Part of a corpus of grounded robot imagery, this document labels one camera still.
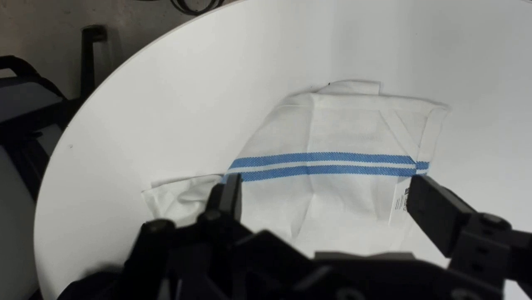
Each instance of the fabric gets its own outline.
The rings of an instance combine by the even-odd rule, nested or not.
[[[229,169],[242,174],[241,222],[307,255],[402,250],[412,225],[402,210],[405,189],[428,170],[447,110],[354,80],[285,99]],[[214,179],[199,185],[189,187],[206,200]],[[179,219],[187,212],[174,209]]]

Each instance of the white round table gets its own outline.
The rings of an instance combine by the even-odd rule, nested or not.
[[[285,95],[345,79],[448,104],[432,175],[532,230],[530,29],[523,0],[247,0],[177,27],[61,137],[34,220],[43,295],[126,259],[151,182],[224,172]]]

